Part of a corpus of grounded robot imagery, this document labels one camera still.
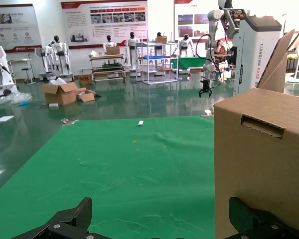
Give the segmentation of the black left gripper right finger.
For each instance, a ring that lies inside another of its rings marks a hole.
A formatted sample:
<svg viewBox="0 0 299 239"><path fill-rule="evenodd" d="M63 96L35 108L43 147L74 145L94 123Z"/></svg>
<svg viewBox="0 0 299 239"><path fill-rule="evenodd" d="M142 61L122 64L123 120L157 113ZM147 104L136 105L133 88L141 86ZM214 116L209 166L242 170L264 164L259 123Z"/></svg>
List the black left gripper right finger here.
<svg viewBox="0 0 299 239"><path fill-rule="evenodd" d="M269 211L250 208L237 197L229 199L229 220L237 233L226 239L299 239L299 230Z"/></svg>

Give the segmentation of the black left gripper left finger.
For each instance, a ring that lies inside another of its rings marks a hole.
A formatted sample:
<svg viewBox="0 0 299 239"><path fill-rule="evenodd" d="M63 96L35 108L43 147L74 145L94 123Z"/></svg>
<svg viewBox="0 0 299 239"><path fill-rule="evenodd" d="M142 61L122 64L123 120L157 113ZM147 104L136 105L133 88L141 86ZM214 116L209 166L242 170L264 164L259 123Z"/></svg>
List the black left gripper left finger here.
<svg viewBox="0 0 299 239"><path fill-rule="evenodd" d="M85 197L75 208L58 211L45 224L17 236L18 239L100 239L91 233L92 199Z"/></svg>

